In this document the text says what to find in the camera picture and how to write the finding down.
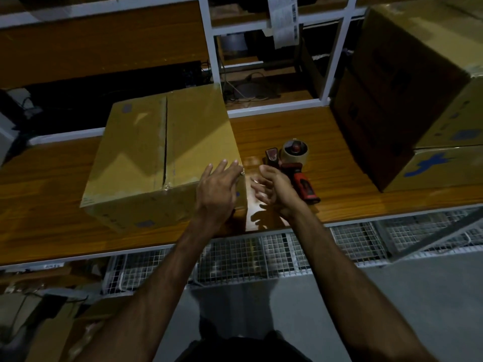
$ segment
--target hand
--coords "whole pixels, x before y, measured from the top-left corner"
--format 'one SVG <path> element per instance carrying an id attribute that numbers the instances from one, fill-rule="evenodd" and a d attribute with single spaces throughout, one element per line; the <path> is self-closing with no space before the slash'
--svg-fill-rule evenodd
<path id="1" fill-rule="evenodd" d="M 280 170 L 268 165 L 260 165 L 261 175 L 252 177 L 251 187 L 255 190 L 255 197 L 267 205 L 275 206 L 275 209 L 286 219 L 303 208 L 302 201 L 292 187 L 288 176 Z"/>
<path id="2" fill-rule="evenodd" d="M 213 165 L 209 164 L 196 189 L 195 217 L 201 219 L 201 223 L 213 234 L 233 212 L 237 199 L 236 182 L 243 171 L 238 160 L 225 170 L 226 164 L 226 159 L 221 161 L 213 172 Z"/>

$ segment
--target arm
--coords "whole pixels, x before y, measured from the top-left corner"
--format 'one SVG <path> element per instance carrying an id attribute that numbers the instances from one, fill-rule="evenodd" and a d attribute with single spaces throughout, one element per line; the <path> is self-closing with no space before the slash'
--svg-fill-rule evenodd
<path id="1" fill-rule="evenodd" d="M 151 362 L 199 256 L 233 211 L 242 167 L 226 160 L 205 169 L 196 211 L 172 251 L 120 313 L 110 319 L 76 362 Z"/>
<path id="2" fill-rule="evenodd" d="M 278 206 L 288 219 L 351 359 L 435 361 L 390 301 L 342 253 L 287 176 L 266 165 L 260 172 L 252 183 L 256 197 Z"/>

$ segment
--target workbench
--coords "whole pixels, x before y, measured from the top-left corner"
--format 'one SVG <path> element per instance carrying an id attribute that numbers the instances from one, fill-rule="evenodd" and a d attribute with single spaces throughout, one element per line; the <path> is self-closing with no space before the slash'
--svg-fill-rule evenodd
<path id="1" fill-rule="evenodd" d="M 483 185 L 380 193 L 353 159 L 329 108 L 232 119 L 249 177 L 267 148 L 289 139 L 309 145 L 304 172 L 321 202 L 313 210 L 330 225 L 483 203 Z M 186 223 L 119 235 L 79 208 L 101 137 L 35 145 L 0 170 L 0 265 L 82 259 L 174 243 Z M 248 211 L 218 236 L 285 228 L 248 190 Z"/>

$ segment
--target concrete floor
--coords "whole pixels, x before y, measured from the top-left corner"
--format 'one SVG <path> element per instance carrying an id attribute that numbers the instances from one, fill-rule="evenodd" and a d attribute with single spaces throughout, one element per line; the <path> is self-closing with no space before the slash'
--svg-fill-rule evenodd
<path id="1" fill-rule="evenodd" d="M 440 361 L 481 360 L 483 252 L 366 272 Z M 223 337 L 276 329 L 313 361 L 350 361 L 312 276 L 185 291 L 154 361 L 174 361 L 199 339 L 200 313 Z"/>

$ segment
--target packing tape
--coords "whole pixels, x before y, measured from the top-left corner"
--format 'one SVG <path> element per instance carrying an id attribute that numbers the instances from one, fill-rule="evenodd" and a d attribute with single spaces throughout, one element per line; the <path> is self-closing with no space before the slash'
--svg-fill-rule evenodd
<path id="1" fill-rule="evenodd" d="M 300 151 L 295 153 L 294 147 L 297 145 Z M 280 150 L 280 161 L 282 164 L 301 163 L 305 165 L 307 156 L 309 156 L 309 146 L 304 141 L 298 139 L 287 141 Z"/>

